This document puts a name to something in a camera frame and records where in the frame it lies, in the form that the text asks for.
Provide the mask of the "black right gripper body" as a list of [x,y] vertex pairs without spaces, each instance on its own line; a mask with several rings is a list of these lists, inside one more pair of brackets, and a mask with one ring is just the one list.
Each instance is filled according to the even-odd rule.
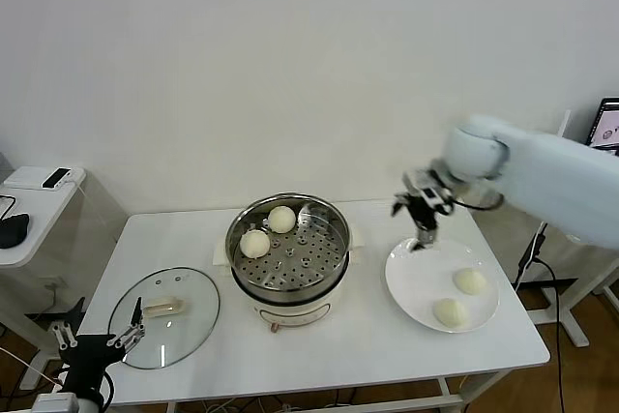
[[434,167],[405,171],[402,182],[410,197],[407,201],[410,215],[422,229],[435,230],[437,215],[450,216],[454,212],[453,193]]

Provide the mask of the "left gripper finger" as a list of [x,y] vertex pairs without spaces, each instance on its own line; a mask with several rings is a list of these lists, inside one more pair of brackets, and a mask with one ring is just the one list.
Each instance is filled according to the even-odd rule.
[[142,298],[138,297],[133,308],[129,326],[121,331],[119,335],[114,336],[108,342],[108,345],[115,349],[123,349],[125,353],[129,353],[141,341],[144,335]]
[[77,347],[75,334],[83,319],[84,302],[85,298],[81,297],[69,311],[50,324],[50,333],[56,338],[59,348]]

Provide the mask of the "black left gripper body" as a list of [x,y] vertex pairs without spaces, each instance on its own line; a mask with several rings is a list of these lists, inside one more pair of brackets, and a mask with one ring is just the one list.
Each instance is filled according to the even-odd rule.
[[80,335],[75,344],[60,346],[61,360],[69,367],[63,392],[100,392],[106,369],[124,358],[124,347],[118,342],[110,343],[111,340],[112,335]]

